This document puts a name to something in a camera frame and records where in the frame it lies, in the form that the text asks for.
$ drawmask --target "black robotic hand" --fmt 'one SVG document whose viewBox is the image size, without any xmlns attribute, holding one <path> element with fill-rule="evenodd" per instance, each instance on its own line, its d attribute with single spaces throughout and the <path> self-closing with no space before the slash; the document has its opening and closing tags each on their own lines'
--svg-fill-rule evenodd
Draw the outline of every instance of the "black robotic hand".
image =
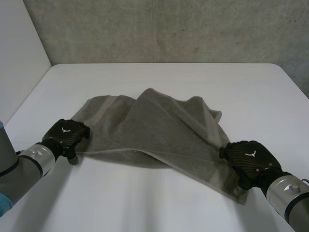
<svg viewBox="0 0 309 232">
<path fill-rule="evenodd" d="M 239 175 L 239 185 L 243 189 L 259 186 L 259 178 L 267 169 L 278 169 L 281 166 L 276 158 L 257 141 L 228 143 L 219 150 L 220 158 L 229 161 Z"/>
<path fill-rule="evenodd" d="M 82 122 L 60 119 L 44 135 L 42 143 L 54 143 L 56 141 L 61 155 L 68 158 L 72 165 L 78 164 L 75 153 L 76 145 L 90 136 L 90 128 Z"/>
</svg>

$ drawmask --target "robotic arm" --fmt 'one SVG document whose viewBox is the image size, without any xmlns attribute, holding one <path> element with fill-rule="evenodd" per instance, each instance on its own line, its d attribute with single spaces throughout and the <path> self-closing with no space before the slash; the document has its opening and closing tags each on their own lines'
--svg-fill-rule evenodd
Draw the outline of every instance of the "robotic arm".
<svg viewBox="0 0 309 232">
<path fill-rule="evenodd" d="M 276 158 L 256 141 L 228 143 L 219 156 L 239 175 L 235 194 L 259 187 L 267 201 L 296 232 L 309 231 L 309 186 L 281 169 Z"/>
<path fill-rule="evenodd" d="M 59 156 L 78 163 L 76 145 L 89 138 L 90 128 L 73 120 L 59 120 L 37 143 L 17 155 L 0 122 L 0 217 L 10 210 L 49 170 Z M 268 202 L 296 232 L 309 229 L 309 186 L 284 172 L 276 158 L 256 141 L 228 143 L 219 156 L 239 175 L 235 194 L 259 187 Z"/>
<path fill-rule="evenodd" d="M 89 135 L 90 128 L 83 123 L 61 119 L 42 142 L 17 155 L 0 122 L 0 217 L 49 172 L 59 156 L 78 164 L 74 149 Z"/>
</svg>

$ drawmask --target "logo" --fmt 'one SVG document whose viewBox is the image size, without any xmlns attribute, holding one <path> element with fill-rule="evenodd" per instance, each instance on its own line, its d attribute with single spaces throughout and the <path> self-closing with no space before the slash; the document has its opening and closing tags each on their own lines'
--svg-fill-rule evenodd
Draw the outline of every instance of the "logo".
<svg viewBox="0 0 309 232">
<path fill-rule="evenodd" d="M 63 133 L 65 133 L 65 132 L 70 132 L 71 130 L 65 130 L 65 129 L 63 129 L 63 127 L 62 127 L 62 131 L 63 131 Z"/>
<path fill-rule="evenodd" d="M 255 157 L 255 153 L 256 153 L 256 151 L 254 151 L 252 154 L 247 154 L 247 153 L 245 153 L 245 155 L 246 155 L 246 156 L 252 156 L 252 157 Z"/>
</svg>

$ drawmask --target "table surface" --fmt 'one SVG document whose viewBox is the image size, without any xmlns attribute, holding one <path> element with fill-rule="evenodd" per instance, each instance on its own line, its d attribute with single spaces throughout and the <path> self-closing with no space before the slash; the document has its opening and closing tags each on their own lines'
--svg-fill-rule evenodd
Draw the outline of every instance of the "table surface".
<svg viewBox="0 0 309 232">
<path fill-rule="evenodd" d="M 257 140 L 283 169 L 308 177 L 309 100 L 273 64 L 62 64 L 52 67 L 6 125 L 16 150 L 38 142 L 91 97 L 145 89 L 201 96 L 235 142 Z M 2 232 L 292 232 L 259 189 L 239 205 L 175 171 L 65 158 L 0 220 Z"/>
</svg>

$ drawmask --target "towel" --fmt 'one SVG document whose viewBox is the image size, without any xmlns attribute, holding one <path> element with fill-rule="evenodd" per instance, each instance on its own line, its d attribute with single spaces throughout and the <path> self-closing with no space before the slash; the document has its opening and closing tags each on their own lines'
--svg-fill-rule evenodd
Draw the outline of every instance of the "towel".
<svg viewBox="0 0 309 232">
<path fill-rule="evenodd" d="M 72 117 L 91 128 L 77 154 L 144 168 L 172 167 L 232 200 L 244 204 L 247 196 L 233 189 L 239 177 L 219 158 L 229 139 L 218 124 L 222 113 L 194 96 L 179 101 L 145 90 L 136 100 L 128 96 L 89 99 Z"/>
</svg>

